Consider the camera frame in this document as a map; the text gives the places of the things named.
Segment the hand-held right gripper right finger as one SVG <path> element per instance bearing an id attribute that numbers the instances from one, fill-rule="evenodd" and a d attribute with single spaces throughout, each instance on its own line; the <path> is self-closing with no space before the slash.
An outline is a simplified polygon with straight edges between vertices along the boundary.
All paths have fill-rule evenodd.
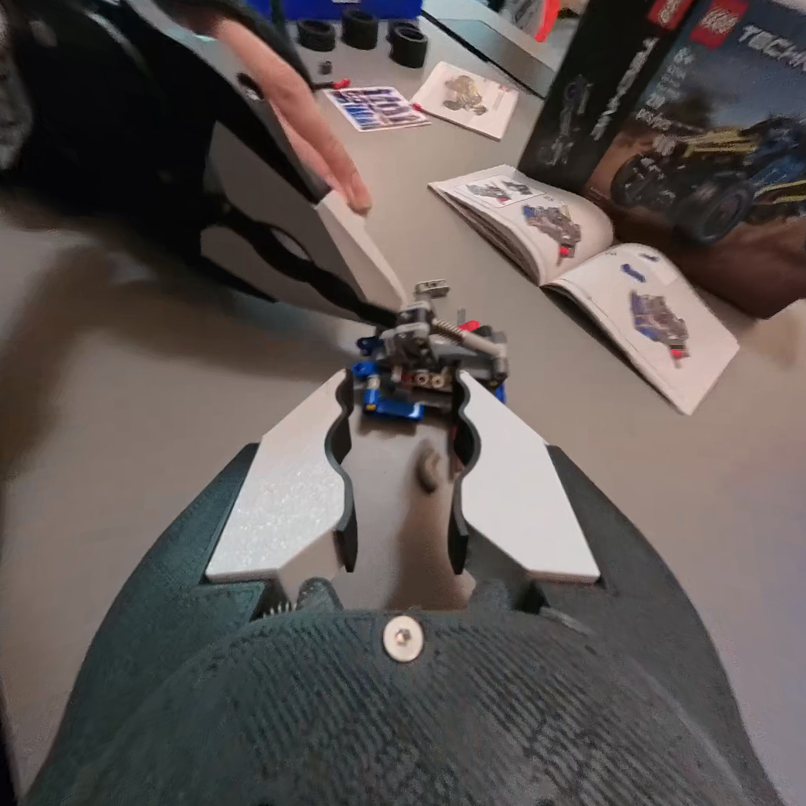
<path id="1" fill-rule="evenodd" d="M 455 378 L 452 417 L 454 573 L 476 581 L 598 582 L 548 443 L 465 370 Z"/>

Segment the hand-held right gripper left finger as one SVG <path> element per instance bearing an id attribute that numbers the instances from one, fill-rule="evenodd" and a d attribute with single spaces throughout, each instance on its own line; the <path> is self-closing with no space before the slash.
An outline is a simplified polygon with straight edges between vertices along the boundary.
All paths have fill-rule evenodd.
<path id="1" fill-rule="evenodd" d="M 340 370 L 261 438 L 205 576 L 300 586 L 352 572 L 358 554 L 351 450 L 354 385 Z"/>

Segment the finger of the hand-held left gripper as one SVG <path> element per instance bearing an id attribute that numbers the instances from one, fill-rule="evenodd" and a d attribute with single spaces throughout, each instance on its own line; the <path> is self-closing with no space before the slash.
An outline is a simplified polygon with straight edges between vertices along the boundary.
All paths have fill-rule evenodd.
<path id="1" fill-rule="evenodd" d="M 325 194 L 310 201 L 222 123 L 210 140 L 210 188 L 224 201 L 210 261 L 258 293 L 319 312 L 404 306 L 405 289 L 343 198 L 314 184 Z"/>
<path id="2" fill-rule="evenodd" d="M 366 238 L 337 233 L 308 260 L 276 237 L 255 247 L 230 228 L 209 227 L 201 249 L 217 267 L 280 303 L 373 326 L 392 326 L 398 316 L 398 276 Z"/>

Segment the grey and blue lego model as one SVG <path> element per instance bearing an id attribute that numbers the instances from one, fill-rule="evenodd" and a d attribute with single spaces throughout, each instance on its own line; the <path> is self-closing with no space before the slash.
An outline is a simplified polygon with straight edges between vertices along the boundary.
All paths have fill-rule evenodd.
<path id="1" fill-rule="evenodd" d="M 360 360 L 351 375 L 362 415 L 420 422 L 427 413 L 449 411 L 463 372 L 507 403 L 505 334 L 464 314 L 457 323 L 442 319 L 435 302 L 449 292 L 444 279 L 416 284 L 413 300 L 398 310 L 392 326 L 356 341 Z"/>

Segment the small grey lego connector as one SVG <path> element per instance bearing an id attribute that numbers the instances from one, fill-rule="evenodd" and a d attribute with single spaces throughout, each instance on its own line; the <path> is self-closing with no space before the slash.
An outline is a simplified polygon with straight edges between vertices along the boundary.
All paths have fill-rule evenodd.
<path id="1" fill-rule="evenodd" d="M 437 448 L 424 444 L 414 464 L 415 478 L 426 495 L 434 495 L 442 485 L 442 456 Z"/>

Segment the lego sticker sheet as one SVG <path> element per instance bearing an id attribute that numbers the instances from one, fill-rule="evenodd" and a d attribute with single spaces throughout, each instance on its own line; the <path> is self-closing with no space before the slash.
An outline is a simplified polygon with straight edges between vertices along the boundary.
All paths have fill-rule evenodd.
<path id="1" fill-rule="evenodd" d="M 359 132 L 428 126 L 430 120 L 391 86 L 328 86 L 325 96 Z"/>

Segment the small white lego leaflet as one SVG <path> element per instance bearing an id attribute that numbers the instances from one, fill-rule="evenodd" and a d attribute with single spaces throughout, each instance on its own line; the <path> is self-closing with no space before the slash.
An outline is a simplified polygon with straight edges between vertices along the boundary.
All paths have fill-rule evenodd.
<path id="1" fill-rule="evenodd" d="M 518 99 L 512 87 L 440 61 L 410 103 L 419 104 L 426 115 L 499 142 Z"/>

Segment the open lego instruction booklet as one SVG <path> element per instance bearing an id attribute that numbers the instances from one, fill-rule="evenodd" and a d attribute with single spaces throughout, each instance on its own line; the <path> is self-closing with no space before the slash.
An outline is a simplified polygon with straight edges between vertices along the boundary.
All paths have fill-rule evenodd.
<path id="1" fill-rule="evenodd" d="M 534 285 L 568 297 L 680 413 L 692 415 L 738 341 L 668 257 L 617 243 L 590 200 L 499 165 L 429 189 Z"/>

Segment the lego set cardboard box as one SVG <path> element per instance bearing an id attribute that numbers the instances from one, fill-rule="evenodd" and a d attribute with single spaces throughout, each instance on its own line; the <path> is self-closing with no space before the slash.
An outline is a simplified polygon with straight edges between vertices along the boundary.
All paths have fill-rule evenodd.
<path id="1" fill-rule="evenodd" d="M 751 317 L 804 300 L 804 2 L 588 2 L 518 169 Z"/>

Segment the person's left hand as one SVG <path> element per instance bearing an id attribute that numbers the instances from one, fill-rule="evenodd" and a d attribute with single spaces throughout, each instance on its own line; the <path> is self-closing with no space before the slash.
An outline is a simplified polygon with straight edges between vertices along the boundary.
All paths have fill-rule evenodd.
<path id="1" fill-rule="evenodd" d="M 354 212 L 366 215 L 372 207 L 368 188 L 299 73 L 257 35 L 233 19 L 215 15 L 211 31 L 245 65 L 278 116 L 301 161 L 338 191 Z"/>

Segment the blue plastic bin with tag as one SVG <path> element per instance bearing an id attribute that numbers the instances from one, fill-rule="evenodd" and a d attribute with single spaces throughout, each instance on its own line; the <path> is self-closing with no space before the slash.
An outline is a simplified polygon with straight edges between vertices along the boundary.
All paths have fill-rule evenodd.
<path id="1" fill-rule="evenodd" d="M 421 14 L 423 1 L 282 1 L 289 21 L 335 21 L 346 10 L 358 10 L 378 19 L 412 19 Z"/>

